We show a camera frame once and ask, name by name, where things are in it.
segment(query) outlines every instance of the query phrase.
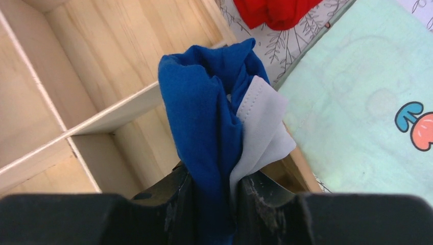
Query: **table surface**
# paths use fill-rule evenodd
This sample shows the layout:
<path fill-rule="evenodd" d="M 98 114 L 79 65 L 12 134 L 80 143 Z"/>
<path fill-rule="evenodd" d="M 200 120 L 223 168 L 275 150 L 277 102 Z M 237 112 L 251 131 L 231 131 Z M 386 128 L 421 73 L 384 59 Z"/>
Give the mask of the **table surface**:
<path fill-rule="evenodd" d="M 249 29 L 241 19 L 233 0 L 216 0 L 221 13 L 239 41 L 256 39 L 254 48 L 262 60 L 272 85 L 285 74 L 290 65 L 338 10 L 351 0 L 323 0 L 299 23 L 285 31 L 274 31 L 266 24 Z M 433 32 L 433 0 L 396 0 Z M 325 192 L 331 192 L 321 183 Z"/>

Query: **pink cartoon character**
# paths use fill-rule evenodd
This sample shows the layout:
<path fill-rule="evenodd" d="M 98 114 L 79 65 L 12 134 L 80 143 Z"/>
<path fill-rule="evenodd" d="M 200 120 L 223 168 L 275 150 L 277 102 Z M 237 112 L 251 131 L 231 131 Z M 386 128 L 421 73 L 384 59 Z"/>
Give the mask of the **pink cartoon character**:
<path fill-rule="evenodd" d="M 430 150 L 433 144 L 433 112 L 427 112 L 418 118 L 424 110 L 420 102 L 409 102 L 402 106 L 395 115 L 395 125 L 397 128 L 406 133 L 412 123 L 411 140 L 412 144 L 420 151 Z"/>

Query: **red cloth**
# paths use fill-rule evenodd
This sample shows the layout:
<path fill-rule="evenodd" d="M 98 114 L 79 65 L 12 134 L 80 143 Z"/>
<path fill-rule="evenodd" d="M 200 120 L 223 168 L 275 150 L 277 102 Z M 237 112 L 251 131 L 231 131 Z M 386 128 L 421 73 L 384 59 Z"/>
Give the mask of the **red cloth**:
<path fill-rule="evenodd" d="M 262 23 L 277 31 L 294 27 L 322 0 L 233 0 L 250 29 Z"/>

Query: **mint green cloth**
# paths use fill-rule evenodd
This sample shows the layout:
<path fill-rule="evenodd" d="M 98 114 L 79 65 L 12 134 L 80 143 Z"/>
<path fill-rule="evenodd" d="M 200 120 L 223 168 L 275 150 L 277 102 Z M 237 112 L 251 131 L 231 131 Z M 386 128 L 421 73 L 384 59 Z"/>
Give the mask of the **mint green cloth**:
<path fill-rule="evenodd" d="M 433 35 L 395 0 L 357 0 L 279 92 L 289 100 L 284 121 L 331 191 L 408 193 L 433 204 L 433 150 L 414 146 L 413 122 L 406 133 L 395 123 L 408 102 L 424 105 L 414 118 L 433 111 L 431 84 Z M 428 116 L 418 140 L 433 140 Z"/>

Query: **wooden organizer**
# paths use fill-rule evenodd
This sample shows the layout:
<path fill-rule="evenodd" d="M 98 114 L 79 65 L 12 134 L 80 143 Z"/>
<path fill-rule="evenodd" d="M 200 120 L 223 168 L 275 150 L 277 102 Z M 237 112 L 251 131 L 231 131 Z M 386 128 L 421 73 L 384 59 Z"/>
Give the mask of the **wooden organizer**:
<path fill-rule="evenodd" d="M 0 11 L 3 195 L 130 198 L 155 184 L 179 161 L 160 58 L 236 42 L 213 0 L 1 0 Z"/>

